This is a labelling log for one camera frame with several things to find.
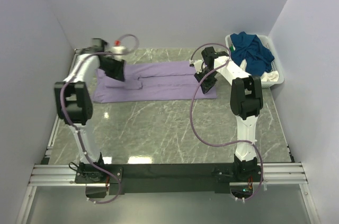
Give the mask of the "purple t shirt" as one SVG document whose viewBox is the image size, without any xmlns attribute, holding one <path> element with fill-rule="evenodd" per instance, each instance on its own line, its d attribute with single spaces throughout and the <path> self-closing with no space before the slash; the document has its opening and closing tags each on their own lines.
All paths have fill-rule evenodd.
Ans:
<svg viewBox="0 0 339 224">
<path fill-rule="evenodd" d="M 125 65 L 125 81 L 98 69 L 92 94 L 96 103 L 189 100 L 198 85 L 188 61 Z"/>
</svg>

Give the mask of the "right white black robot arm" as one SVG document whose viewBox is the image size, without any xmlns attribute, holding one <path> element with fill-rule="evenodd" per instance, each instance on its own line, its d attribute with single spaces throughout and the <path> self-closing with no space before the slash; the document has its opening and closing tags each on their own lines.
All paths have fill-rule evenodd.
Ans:
<svg viewBox="0 0 339 224">
<path fill-rule="evenodd" d="M 230 108 L 237 121 L 237 140 L 234 142 L 234 173 L 249 174 L 257 168 L 260 154 L 257 151 L 256 123 L 260 110 L 263 108 L 262 83 L 259 76 L 252 76 L 242 70 L 231 59 L 231 51 L 216 52 L 212 44 L 204 44 L 201 60 L 189 60 L 194 67 L 198 90 L 207 94 L 217 82 L 220 74 L 231 85 Z"/>
</svg>

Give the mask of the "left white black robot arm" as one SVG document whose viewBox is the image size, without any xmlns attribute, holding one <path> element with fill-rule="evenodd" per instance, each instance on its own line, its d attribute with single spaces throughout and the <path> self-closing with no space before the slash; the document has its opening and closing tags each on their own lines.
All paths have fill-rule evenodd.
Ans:
<svg viewBox="0 0 339 224">
<path fill-rule="evenodd" d="M 107 76 L 124 82 L 122 56 L 129 50 L 115 41 L 113 47 L 106 50 L 108 43 L 103 39 L 92 39 L 91 46 L 82 49 L 69 75 L 61 82 L 54 84 L 57 113 L 60 119 L 69 126 L 78 146 L 80 161 L 78 172 L 85 172 L 85 165 L 104 171 L 102 154 L 95 145 L 90 130 L 93 116 L 93 103 L 87 85 L 91 82 L 97 69 Z"/>
</svg>

